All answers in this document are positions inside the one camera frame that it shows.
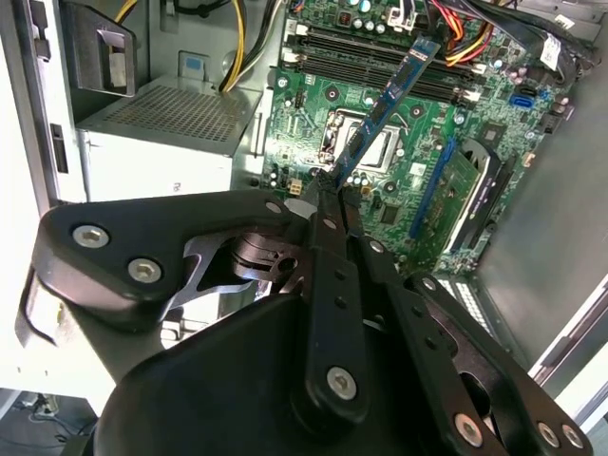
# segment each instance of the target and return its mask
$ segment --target metal hinge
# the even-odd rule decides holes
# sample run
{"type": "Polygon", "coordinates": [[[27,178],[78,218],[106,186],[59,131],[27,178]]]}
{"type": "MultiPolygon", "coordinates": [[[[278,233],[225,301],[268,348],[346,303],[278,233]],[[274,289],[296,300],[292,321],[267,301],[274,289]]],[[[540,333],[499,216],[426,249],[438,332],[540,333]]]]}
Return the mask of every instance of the metal hinge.
{"type": "Polygon", "coordinates": [[[48,62],[50,60],[50,45],[45,36],[45,30],[48,28],[45,4],[38,0],[30,0],[29,9],[31,10],[31,22],[34,25],[34,33],[38,35],[34,37],[36,55],[45,62],[48,62]]]}

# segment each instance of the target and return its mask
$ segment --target blue sata port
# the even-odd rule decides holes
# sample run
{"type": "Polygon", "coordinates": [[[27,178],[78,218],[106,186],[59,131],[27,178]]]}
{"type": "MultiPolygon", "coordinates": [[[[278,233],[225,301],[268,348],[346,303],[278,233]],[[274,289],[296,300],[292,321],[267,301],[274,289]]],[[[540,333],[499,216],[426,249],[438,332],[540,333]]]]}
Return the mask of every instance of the blue sata port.
{"type": "Polygon", "coordinates": [[[534,107],[534,98],[522,95],[521,93],[514,93],[509,98],[509,104],[524,109],[532,109],[534,107]]]}

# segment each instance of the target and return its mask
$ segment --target motherboard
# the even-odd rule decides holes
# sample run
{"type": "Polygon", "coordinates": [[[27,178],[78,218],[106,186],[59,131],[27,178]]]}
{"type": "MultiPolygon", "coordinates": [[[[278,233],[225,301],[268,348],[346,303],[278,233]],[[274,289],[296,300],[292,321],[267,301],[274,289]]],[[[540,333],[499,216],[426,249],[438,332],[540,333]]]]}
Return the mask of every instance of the motherboard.
{"type": "MultiPolygon", "coordinates": [[[[265,188],[298,198],[319,169],[332,168],[415,37],[429,34],[424,4],[412,2],[406,20],[395,16],[400,5],[290,7],[265,188]]],[[[400,271],[476,268],[542,138],[572,112],[570,87],[550,78],[498,29],[474,61],[429,65],[346,183],[361,194],[366,233],[394,252],[400,271]]]]}

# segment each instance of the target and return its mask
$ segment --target power supply vent grille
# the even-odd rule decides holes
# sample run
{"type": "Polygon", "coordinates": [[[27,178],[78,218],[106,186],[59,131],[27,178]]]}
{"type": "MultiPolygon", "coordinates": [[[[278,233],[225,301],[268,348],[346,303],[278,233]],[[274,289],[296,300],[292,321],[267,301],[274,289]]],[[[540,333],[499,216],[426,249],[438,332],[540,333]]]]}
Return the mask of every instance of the power supply vent grille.
{"type": "Polygon", "coordinates": [[[157,85],[104,120],[224,143],[247,103],[157,85]]]}

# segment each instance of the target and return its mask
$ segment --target green circuit board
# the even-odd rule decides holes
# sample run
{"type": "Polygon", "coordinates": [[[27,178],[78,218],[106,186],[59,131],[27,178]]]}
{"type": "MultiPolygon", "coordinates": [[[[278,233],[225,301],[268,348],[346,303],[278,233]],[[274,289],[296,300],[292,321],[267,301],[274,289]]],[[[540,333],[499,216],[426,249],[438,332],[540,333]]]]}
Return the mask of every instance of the green circuit board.
{"type": "MultiPolygon", "coordinates": [[[[289,24],[291,20],[329,30],[348,29],[353,36],[365,36],[365,31],[341,26],[340,13],[350,12],[351,22],[355,17],[381,22],[392,4],[396,2],[380,0],[371,5],[369,13],[362,14],[341,2],[309,1],[299,14],[289,16],[287,27],[293,26],[289,24]]],[[[407,48],[412,37],[388,29],[381,36],[376,33],[373,40],[407,48]]],[[[290,43],[290,50],[297,52],[297,45],[290,43]]],[[[340,57],[336,48],[325,47],[319,52],[328,59],[340,57]]],[[[374,150],[352,174],[348,184],[361,192],[360,212],[366,232],[394,252],[395,263],[404,274],[425,270],[461,275],[476,268],[514,189],[533,163],[543,137],[537,128],[543,114],[565,92],[537,86],[534,106],[510,104],[516,83],[505,77],[504,68],[520,65],[524,60],[522,48],[496,33],[481,58],[486,65],[483,74],[475,76],[468,87],[477,94],[475,103],[462,106],[408,96],[397,115],[391,117],[384,136],[376,140],[377,147],[371,148],[374,150]],[[492,65],[498,59],[503,62],[502,68],[492,65]],[[450,139],[458,144],[456,150],[432,189],[420,230],[410,237],[428,183],[450,139]],[[454,225],[481,174],[461,150],[460,144],[467,139],[492,148],[501,162],[511,162],[512,172],[493,205],[491,228],[488,224],[476,245],[446,251],[454,225]]],[[[282,198],[297,198],[316,170],[331,167],[332,157],[327,151],[337,149],[350,137],[380,90],[287,65],[280,66],[275,80],[262,185],[282,198]]]]}

